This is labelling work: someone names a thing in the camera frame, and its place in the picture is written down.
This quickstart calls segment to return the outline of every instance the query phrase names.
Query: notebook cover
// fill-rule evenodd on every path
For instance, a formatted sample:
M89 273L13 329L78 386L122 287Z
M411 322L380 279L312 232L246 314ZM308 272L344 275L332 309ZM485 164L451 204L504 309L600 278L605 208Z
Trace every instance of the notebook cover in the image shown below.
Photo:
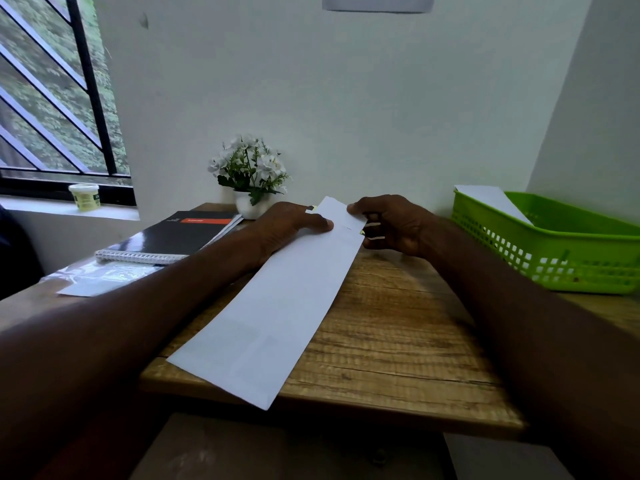
M203 210L176 212L105 251L191 255L212 240L236 215L236 212Z

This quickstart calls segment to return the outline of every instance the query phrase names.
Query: potted plant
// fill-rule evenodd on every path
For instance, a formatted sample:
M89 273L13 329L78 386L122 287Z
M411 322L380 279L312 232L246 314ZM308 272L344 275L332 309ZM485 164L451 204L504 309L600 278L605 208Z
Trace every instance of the potted plant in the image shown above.
M229 147L209 162L209 171L218 183L231 187L238 212L245 219L257 219L267 211L271 196L287 192L289 178L280 161L281 153L252 135L238 135Z

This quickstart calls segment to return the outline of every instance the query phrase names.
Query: tree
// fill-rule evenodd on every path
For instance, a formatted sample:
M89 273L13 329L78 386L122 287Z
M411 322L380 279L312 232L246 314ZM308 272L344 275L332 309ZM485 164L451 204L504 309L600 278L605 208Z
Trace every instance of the tree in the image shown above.
M45 0L5 1L78 74L83 74L77 55L76 40L71 27ZM66 6L65 0L53 1L59 6ZM127 156L122 142L120 125L118 124L111 81L102 40L100 39L93 0L78 0L78 3L83 16L84 31L92 55L93 69L99 86L100 99L109 129L116 165L121 173L129 173L129 165L127 164ZM2 10L0 10L0 39L5 48L9 49L14 57L18 58L62 104L67 106L87 128L97 135L88 95ZM53 133L87 167L92 171L106 171L101 151L1 57L0 86L9 92L28 112L32 113L44 128ZM43 137L2 101L0 101L0 120L12 135L18 138L48 167L53 169L74 169ZM7 145L0 146L0 152L6 153L8 151L6 147ZM21 157L19 159L22 161L21 166L26 165ZM23 172L23 174L31 178L38 176L36 173ZM46 175L46 178L52 178L51 174ZM56 176L55 178L87 181L87 178L64 175Z

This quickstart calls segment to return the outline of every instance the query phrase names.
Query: window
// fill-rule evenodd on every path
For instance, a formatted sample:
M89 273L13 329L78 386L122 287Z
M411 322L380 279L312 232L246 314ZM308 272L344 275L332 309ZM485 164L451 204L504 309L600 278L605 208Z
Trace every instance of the window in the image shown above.
M93 0L0 0L0 194L135 205Z

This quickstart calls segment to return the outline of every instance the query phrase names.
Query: basket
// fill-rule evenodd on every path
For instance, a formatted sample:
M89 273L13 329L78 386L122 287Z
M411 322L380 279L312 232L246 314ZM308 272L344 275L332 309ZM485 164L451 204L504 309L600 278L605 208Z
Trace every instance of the basket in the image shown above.
M459 192L453 221L549 290L610 294L636 290L640 226L534 194L505 193L534 226Z

